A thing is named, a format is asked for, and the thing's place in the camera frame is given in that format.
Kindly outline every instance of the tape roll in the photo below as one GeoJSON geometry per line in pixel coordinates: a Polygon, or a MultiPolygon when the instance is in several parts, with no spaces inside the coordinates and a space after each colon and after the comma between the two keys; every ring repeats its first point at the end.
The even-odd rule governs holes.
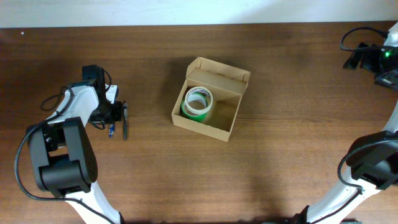
{"type": "Polygon", "coordinates": [[[213,95],[212,95],[211,92],[210,92],[208,89],[206,89],[205,87],[200,87],[200,86],[193,87],[192,89],[188,90],[187,94],[185,95],[184,103],[185,103],[185,105],[187,106],[187,109],[188,109],[191,113],[196,114],[196,115],[205,114],[205,113],[209,112],[210,109],[211,109],[211,106],[213,106],[213,95]],[[192,97],[192,95],[193,95],[194,93],[199,93],[199,94],[201,94],[201,95],[207,96],[207,97],[210,99],[210,102],[207,103],[206,108],[198,110],[198,109],[192,108],[192,107],[189,105],[188,100],[190,99],[190,97],[192,97]]]}
{"type": "MultiPolygon", "coordinates": [[[[201,103],[204,107],[207,107],[206,98],[200,93],[193,93],[190,96],[190,98],[187,100],[188,103],[191,103],[193,101],[197,101],[197,102],[201,103]]],[[[197,122],[203,121],[206,118],[207,113],[194,115],[194,114],[192,114],[192,112],[190,113],[186,109],[188,109],[188,108],[187,108],[186,101],[184,99],[181,103],[181,110],[182,110],[183,114],[185,114],[189,119],[191,119],[193,121],[197,121],[197,122]]]]}

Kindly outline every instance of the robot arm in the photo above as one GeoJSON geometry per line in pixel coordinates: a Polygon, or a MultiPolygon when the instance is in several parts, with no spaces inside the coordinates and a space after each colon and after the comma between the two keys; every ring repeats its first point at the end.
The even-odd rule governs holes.
{"type": "MultiPolygon", "coordinates": [[[[368,28],[353,29],[341,41],[343,50],[353,52],[343,68],[355,69],[361,62],[362,68],[375,73],[375,84],[398,90],[398,23],[389,30],[390,32],[376,30],[387,37],[384,46],[388,46],[388,50],[379,46],[370,48],[364,43],[361,43],[358,49],[343,48],[344,38],[358,29],[368,28]]],[[[346,160],[348,167],[342,175],[348,184],[340,180],[319,202],[296,214],[291,223],[340,223],[367,198],[386,190],[392,184],[397,184],[397,131],[398,104],[382,132],[361,137],[351,146],[348,152],[351,157],[347,157],[346,160]]]]}
{"type": "MultiPolygon", "coordinates": [[[[29,139],[36,184],[40,190],[50,191],[56,198],[77,199],[113,223],[122,223],[121,214],[108,203],[96,181],[96,158],[85,131],[87,122],[105,124],[121,120],[122,104],[116,101],[118,87],[106,86],[104,70],[90,65],[83,67],[83,81],[69,84],[67,89],[51,117],[69,104],[67,109],[35,131],[29,139]],[[61,147],[67,147],[68,153],[50,155],[49,152],[61,147]]],[[[86,223],[109,223],[81,204],[67,202],[86,223]]]]}

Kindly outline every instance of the wood grain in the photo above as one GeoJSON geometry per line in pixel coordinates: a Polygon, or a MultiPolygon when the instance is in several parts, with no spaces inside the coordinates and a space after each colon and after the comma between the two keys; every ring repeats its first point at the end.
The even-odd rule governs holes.
{"type": "MultiPolygon", "coordinates": [[[[62,85],[98,64],[129,103],[129,140],[87,127],[98,182],[129,222],[236,222],[291,217],[337,181],[336,168],[358,137],[383,128],[398,93],[364,70],[342,70],[341,36],[393,22],[227,26],[0,29],[0,222],[82,223],[66,203],[38,202],[18,188],[16,147],[39,109],[62,85]],[[252,71],[228,143],[173,126],[171,111],[188,64],[206,57],[252,71]]],[[[370,33],[347,40],[381,44],[370,33]]],[[[28,148],[21,176],[37,195],[28,148]]],[[[394,187],[350,218],[395,223],[394,187]]]]}

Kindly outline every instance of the open cardboard box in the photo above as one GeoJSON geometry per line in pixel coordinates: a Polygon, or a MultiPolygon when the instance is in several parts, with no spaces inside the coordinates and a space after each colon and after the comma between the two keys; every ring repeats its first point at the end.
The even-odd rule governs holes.
{"type": "Polygon", "coordinates": [[[173,124],[228,141],[249,78],[248,71],[206,58],[196,58],[187,68],[187,78],[174,105],[173,124]],[[185,94],[195,86],[205,87],[213,95],[213,106],[201,123],[185,118],[181,112],[185,94]]]}

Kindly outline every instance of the box flap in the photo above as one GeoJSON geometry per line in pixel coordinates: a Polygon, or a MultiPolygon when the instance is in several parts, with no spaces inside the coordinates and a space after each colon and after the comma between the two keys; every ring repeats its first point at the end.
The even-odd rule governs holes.
{"type": "Polygon", "coordinates": [[[239,95],[243,95],[246,90],[246,83],[235,79],[226,78],[223,75],[214,74],[206,70],[195,68],[187,77],[209,86],[214,86],[223,90],[228,90],[239,95]]]}
{"type": "Polygon", "coordinates": [[[214,101],[225,100],[225,99],[232,98],[235,96],[242,96],[242,95],[234,93],[232,91],[223,90],[221,88],[207,85],[206,83],[201,83],[201,82],[198,82],[195,80],[186,79],[186,81],[188,82],[188,87],[202,86],[202,87],[205,87],[208,90],[210,90],[210,92],[216,93],[216,94],[213,94],[214,101]]]}
{"type": "Polygon", "coordinates": [[[212,86],[240,95],[248,87],[249,78],[249,71],[202,57],[196,58],[187,68],[187,79],[208,85],[212,83],[212,86]]]}

